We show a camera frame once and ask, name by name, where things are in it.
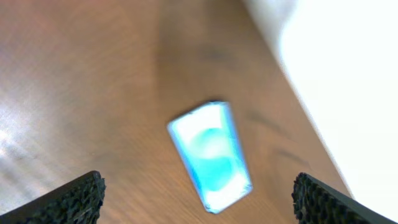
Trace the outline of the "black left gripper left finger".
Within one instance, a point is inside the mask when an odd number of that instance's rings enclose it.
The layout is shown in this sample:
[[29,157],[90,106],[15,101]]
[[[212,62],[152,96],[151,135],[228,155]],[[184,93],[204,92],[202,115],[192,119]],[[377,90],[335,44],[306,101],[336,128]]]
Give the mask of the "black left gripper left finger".
[[96,224],[104,202],[105,181],[90,171],[79,178],[1,215],[5,224]]

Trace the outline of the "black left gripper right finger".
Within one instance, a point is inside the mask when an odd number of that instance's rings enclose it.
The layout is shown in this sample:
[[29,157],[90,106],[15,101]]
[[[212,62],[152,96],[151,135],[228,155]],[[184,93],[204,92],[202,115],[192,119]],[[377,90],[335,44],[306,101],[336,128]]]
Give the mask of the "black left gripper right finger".
[[304,172],[294,180],[292,198],[299,224],[397,224]]

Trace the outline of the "blue Galaxy smartphone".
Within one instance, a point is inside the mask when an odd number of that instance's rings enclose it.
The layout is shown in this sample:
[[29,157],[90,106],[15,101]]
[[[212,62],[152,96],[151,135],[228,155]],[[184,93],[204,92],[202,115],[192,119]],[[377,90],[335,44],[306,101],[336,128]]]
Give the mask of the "blue Galaxy smartphone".
[[192,184],[209,213],[249,194],[252,182],[227,101],[209,101],[167,124]]

